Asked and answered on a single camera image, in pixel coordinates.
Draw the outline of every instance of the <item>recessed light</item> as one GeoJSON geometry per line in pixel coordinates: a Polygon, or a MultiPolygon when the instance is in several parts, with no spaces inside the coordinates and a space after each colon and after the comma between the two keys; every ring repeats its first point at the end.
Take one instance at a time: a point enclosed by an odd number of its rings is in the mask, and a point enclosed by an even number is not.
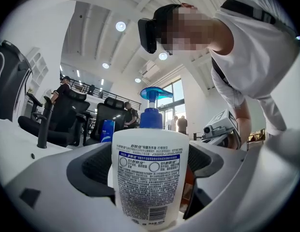
{"type": "Polygon", "coordinates": [[[126,25],[124,22],[120,21],[116,24],[116,29],[120,32],[123,32],[126,29],[126,25]]]}
{"type": "Polygon", "coordinates": [[[160,60],[166,60],[167,59],[167,54],[165,52],[160,53],[159,59],[160,60]]]}
{"type": "Polygon", "coordinates": [[[108,69],[108,68],[109,68],[109,64],[103,63],[103,67],[104,67],[105,69],[108,69]]]}

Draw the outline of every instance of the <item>bottle cap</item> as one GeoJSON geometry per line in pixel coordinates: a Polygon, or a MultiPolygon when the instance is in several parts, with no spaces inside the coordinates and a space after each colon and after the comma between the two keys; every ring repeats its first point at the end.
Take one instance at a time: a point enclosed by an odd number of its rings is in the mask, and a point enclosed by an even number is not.
{"type": "Polygon", "coordinates": [[[154,108],[156,100],[173,97],[173,93],[160,87],[147,87],[140,92],[140,96],[149,100],[149,108],[140,115],[140,128],[163,129],[163,117],[159,109],[154,108]]]}

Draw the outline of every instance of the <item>pump dispenser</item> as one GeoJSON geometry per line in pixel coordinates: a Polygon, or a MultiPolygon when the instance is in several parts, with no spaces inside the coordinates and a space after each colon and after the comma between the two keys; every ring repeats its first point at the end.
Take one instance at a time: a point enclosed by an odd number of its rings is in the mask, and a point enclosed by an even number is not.
{"type": "Polygon", "coordinates": [[[116,206],[147,230],[168,227],[179,214],[188,154],[188,136],[163,130],[163,117],[154,108],[158,99],[173,97],[159,87],[140,92],[149,108],[140,128],[114,133],[113,187],[116,206]]]}

